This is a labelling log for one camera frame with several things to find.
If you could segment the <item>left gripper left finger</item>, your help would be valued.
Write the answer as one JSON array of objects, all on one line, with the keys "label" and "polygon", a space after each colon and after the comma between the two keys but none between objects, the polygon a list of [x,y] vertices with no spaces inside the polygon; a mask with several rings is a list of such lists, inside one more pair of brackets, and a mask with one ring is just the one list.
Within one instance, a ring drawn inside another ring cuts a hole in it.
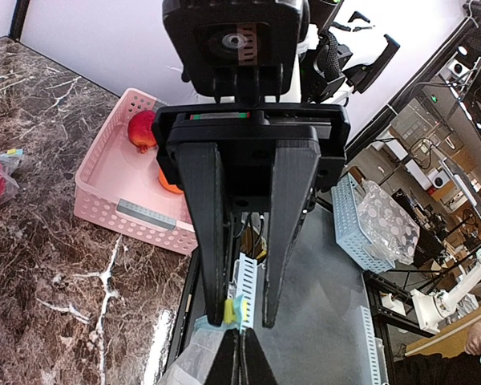
[{"label": "left gripper left finger", "polygon": [[233,385],[239,383],[239,346],[239,331],[227,330],[212,361],[204,385]]}]

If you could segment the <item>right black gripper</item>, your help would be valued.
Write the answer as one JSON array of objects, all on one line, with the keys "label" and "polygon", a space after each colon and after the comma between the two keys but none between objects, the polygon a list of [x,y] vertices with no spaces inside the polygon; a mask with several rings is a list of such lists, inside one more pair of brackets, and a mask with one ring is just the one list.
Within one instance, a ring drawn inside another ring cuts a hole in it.
[{"label": "right black gripper", "polygon": [[269,211],[262,326],[274,327],[310,189],[330,190],[346,161],[346,110],[300,103],[162,107],[152,131],[164,175],[186,197],[210,324],[222,323],[226,299],[224,202],[237,212]]}]

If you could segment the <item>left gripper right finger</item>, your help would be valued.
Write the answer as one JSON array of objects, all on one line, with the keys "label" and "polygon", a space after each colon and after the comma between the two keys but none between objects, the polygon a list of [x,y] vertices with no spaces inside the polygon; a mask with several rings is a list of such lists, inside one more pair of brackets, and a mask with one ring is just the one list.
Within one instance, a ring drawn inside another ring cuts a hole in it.
[{"label": "left gripper right finger", "polygon": [[255,330],[245,329],[240,340],[240,384],[277,385]]}]

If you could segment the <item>clear zip bag blue zipper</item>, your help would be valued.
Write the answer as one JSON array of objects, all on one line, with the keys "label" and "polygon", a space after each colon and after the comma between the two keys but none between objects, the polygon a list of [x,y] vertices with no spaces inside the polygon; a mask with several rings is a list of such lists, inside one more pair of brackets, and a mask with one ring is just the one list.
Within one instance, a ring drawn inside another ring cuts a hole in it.
[{"label": "clear zip bag blue zipper", "polygon": [[0,205],[14,198],[18,192],[18,183],[11,175],[20,165],[22,158],[22,149],[13,148],[0,152]]}]

